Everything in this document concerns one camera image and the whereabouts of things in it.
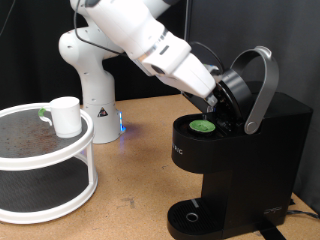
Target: mesh tray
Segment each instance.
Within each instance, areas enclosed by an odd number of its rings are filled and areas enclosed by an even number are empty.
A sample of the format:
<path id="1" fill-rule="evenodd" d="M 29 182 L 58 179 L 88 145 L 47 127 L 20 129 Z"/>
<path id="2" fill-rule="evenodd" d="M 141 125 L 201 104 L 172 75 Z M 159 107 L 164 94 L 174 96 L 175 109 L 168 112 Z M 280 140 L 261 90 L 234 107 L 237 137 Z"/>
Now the mesh tray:
<path id="1" fill-rule="evenodd" d="M 0 171 L 0 209 L 37 212 L 60 206 L 88 186 L 88 168 L 73 157 L 49 167 L 28 171 Z"/>
<path id="2" fill-rule="evenodd" d="M 50 112 L 45 112 L 52 119 Z M 38 110 L 25 110 L 0 117 L 0 157 L 27 158 L 41 156 L 78 141 L 88 126 L 82 118 L 82 132 L 73 138 L 59 138 L 54 127 L 38 117 Z"/>
<path id="3" fill-rule="evenodd" d="M 170 224 L 189 235 L 204 235 L 222 229 L 200 198 L 196 199 L 196 205 L 191 200 L 173 205 L 168 212 Z"/>

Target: black coffee maker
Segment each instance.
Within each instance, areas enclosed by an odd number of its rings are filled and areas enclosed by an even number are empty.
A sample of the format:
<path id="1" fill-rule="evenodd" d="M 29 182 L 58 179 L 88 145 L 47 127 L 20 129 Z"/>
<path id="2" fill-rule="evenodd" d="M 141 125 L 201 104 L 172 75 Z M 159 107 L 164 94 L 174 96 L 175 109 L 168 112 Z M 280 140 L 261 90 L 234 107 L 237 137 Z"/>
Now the black coffee maker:
<path id="1" fill-rule="evenodd" d="M 241 78 L 256 57 L 265 66 L 258 90 Z M 168 230 L 179 240 L 225 239 L 284 223 L 312 116 L 306 105 L 275 93 L 278 65 L 265 47 L 245 51 L 216 78 L 215 108 L 185 94 L 203 113 L 173 124 L 174 163 L 204 175 L 201 197 L 176 203 L 168 212 Z M 190 129 L 192 121 L 202 119 L 216 129 Z"/>

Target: black cable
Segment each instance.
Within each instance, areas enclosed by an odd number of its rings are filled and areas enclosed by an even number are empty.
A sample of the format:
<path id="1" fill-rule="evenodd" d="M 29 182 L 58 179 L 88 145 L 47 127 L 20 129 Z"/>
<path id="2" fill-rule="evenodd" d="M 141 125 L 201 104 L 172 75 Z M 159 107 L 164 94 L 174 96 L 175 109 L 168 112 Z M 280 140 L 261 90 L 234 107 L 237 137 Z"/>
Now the black cable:
<path id="1" fill-rule="evenodd" d="M 78 15 L 78 10 L 79 10 L 80 1 L 81 1 L 81 0 L 78 1 L 76 10 L 75 10 L 75 12 L 74 12 L 74 17 L 73 17 L 74 31 L 75 31 L 75 33 L 76 33 L 77 38 L 78 38 L 79 40 L 81 40 L 82 42 L 91 44 L 91 45 L 93 45 L 93 46 L 95 46 L 95 47 L 102 48 L 102 49 L 104 49 L 104 50 L 107 50 L 107 51 L 112 52 L 112 53 L 115 53 L 115 54 L 119 54 L 120 56 L 128 57 L 128 55 L 126 55 L 126 54 L 124 54 L 124 53 L 119 53 L 119 52 L 113 51 L 113 50 L 111 50 L 111 49 L 109 49 L 109 48 L 105 48 L 105 47 L 100 46 L 100 45 L 98 45 L 98 44 L 95 44 L 95 43 L 89 42 L 89 41 L 87 41 L 87 40 L 84 40 L 83 38 L 81 38 L 81 37 L 78 35 L 78 31 L 77 31 L 77 15 Z"/>
<path id="2" fill-rule="evenodd" d="M 223 74 L 225 72 L 226 69 L 225 69 L 221 59 L 209 47 L 207 47 L 206 45 L 204 45 L 202 43 L 199 43 L 199 42 L 190 42 L 189 44 L 190 45 L 199 45 L 199 46 L 205 48 L 207 51 L 209 51 L 215 57 L 215 59 L 218 61 L 219 65 L 220 65 L 220 68 L 221 68 L 220 69 L 221 70 L 221 74 Z"/>
<path id="3" fill-rule="evenodd" d="M 310 212 L 302 212 L 299 210 L 289 210 L 287 212 L 287 215 L 292 215 L 292 214 L 307 214 L 310 217 L 316 218 L 316 219 L 320 219 L 320 216 L 315 214 L 315 213 L 310 213 Z"/>
<path id="4" fill-rule="evenodd" d="M 3 33 L 3 31 L 4 31 L 4 28 L 5 28 L 6 25 L 7 25 L 8 19 L 9 19 L 9 17 L 10 17 L 10 14 L 11 14 L 11 12 L 12 12 L 12 9 L 13 9 L 15 3 L 16 3 L 16 0 L 13 0 L 13 3 L 12 3 L 11 8 L 10 8 L 10 11 L 9 11 L 9 13 L 8 13 L 8 15 L 7 15 L 7 19 L 6 19 L 6 21 L 4 22 L 4 25 L 3 25 L 2 30 L 1 30 L 1 32 L 0 32 L 0 37 L 1 37 L 2 33 Z"/>

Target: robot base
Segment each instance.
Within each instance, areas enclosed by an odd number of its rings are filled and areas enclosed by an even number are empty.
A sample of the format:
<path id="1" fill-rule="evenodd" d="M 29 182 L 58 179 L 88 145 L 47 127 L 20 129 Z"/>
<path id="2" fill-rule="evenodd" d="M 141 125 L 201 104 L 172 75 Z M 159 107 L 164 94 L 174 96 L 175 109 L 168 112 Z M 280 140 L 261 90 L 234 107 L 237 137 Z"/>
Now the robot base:
<path id="1" fill-rule="evenodd" d="M 84 104 L 85 110 L 93 120 L 93 143 L 103 144 L 112 142 L 121 135 L 120 112 L 114 102 L 101 105 Z"/>

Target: wooden table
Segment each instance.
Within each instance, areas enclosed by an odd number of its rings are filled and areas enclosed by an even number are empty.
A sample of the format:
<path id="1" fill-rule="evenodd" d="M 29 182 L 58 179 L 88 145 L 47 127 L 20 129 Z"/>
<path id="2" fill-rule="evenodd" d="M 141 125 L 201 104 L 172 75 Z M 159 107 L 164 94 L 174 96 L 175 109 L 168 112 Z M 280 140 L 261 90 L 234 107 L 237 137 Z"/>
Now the wooden table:
<path id="1" fill-rule="evenodd" d="M 165 240 L 167 212 L 176 202 L 200 197 L 202 175 L 171 160 L 172 123 L 199 111 L 181 95 L 117 102 L 127 132 L 94 145 L 99 183 L 92 198 L 60 219 L 34 225 L 0 224 L 0 240 Z M 313 212 L 297 196 L 290 209 Z M 288 240 L 319 240 L 320 221 L 291 215 L 278 227 Z M 263 240 L 257 233 L 235 240 Z"/>

